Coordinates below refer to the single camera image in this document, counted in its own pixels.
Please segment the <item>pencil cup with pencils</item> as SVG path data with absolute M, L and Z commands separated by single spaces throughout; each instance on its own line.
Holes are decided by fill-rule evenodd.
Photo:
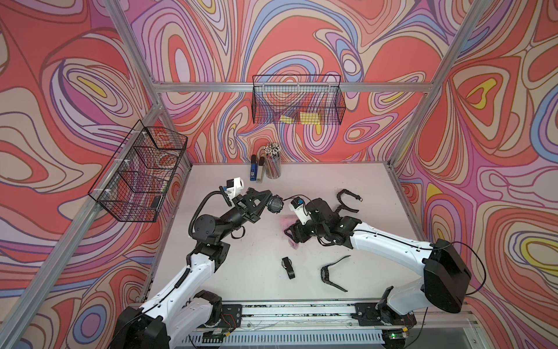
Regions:
M 270 179 L 278 179 L 281 175 L 281 150 L 277 143 L 269 143 L 264 147 L 266 175 Z

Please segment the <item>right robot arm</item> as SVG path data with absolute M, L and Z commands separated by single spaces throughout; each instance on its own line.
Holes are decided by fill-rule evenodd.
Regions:
M 450 314 L 461 312 L 472 273 L 456 250 L 456 242 L 439 238 L 417 241 L 379 230 L 360 219 L 342 216 L 321 198 L 305 202 L 299 196 L 289 202 L 297 221 L 284 233 L 295 244 L 317 238 L 323 247 L 343 246 L 377 254 L 412 270 L 418 279 L 390 286 L 379 308 L 400 316 L 421 308 L 436 307 Z

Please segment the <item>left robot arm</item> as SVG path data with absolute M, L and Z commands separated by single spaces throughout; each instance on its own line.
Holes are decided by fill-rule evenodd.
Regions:
M 222 298 L 203 290 L 225 262 L 225 238 L 256 223 L 265 210 L 278 214 L 283 199 L 270 190 L 225 188 L 208 193 L 197 207 L 187 232 L 196 245 L 182 270 L 139 308 L 127 307 L 117 319 L 109 348 L 176 348 L 200 326 L 219 324 Z

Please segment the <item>blue marker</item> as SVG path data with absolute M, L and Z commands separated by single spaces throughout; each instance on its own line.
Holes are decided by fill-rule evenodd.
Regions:
M 258 172 L 258 158 L 256 154 L 251 155 L 251 162 L 250 162 L 250 180 L 251 182 L 257 181 L 257 172 Z

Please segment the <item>small yellow block in basket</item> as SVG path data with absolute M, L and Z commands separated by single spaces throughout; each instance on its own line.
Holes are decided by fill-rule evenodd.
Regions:
M 290 116 L 281 115 L 279 122 L 282 124 L 295 124 L 296 119 Z

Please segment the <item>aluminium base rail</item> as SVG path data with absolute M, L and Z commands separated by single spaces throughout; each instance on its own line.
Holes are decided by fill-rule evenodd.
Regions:
M 138 309 L 128 307 L 119 316 L 112 343 L 116 347 L 141 346 L 159 343 L 174 347 L 199 327 L 225 327 L 233 330 L 247 327 L 248 320 L 279 323 L 357 321 L 362 327 L 403 329 L 416 325 L 414 312 L 430 308 L 427 298 L 413 302 L 404 297 L 405 305 L 398 313 L 388 302 L 395 292 L 388 289 L 378 302 L 271 302 L 268 304 L 224 304 L 221 297 L 202 290 L 184 300 L 170 295 L 150 300 Z

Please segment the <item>yellow sponge in basket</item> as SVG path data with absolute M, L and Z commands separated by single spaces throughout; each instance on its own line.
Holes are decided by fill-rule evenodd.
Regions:
M 300 112 L 299 123 L 303 125 L 320 125 L 321 117 L 319 113 L 315 112 Z

